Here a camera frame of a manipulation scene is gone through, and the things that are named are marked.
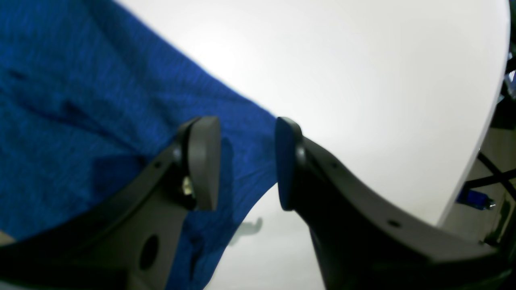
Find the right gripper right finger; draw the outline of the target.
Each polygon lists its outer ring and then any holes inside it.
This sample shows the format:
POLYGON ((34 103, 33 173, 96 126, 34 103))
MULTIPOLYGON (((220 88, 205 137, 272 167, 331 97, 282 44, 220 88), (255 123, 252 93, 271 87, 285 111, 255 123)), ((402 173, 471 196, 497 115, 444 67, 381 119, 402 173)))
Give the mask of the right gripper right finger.
POLYGON ((510 290, 512 241, 466 242, 394 206, 333 154, 276 120, 282 209, 307 224, 328 290, 510 290))

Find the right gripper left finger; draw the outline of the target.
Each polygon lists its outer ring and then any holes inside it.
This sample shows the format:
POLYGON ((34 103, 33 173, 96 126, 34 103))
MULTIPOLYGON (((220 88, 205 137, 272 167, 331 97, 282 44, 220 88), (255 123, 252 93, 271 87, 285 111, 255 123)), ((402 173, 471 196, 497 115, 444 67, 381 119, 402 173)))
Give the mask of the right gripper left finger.
POLYGON ((188 213, 217 207, 220 172, 219 118, 182 124, 121 191, 2 247, 2 290, 164 290, 188 213))

